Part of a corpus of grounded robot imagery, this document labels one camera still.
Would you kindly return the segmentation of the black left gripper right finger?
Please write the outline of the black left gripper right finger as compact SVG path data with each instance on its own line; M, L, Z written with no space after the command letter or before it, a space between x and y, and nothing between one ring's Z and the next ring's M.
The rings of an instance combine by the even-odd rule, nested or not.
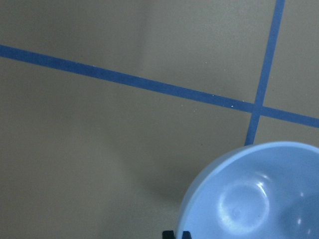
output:
M192 239L191 233L189 231L183 231L182 239Z

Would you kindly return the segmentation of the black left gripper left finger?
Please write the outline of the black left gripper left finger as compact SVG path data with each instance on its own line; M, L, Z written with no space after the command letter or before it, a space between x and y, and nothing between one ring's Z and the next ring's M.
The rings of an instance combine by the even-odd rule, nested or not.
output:
M174 239L174 231L163 231L162 239Z

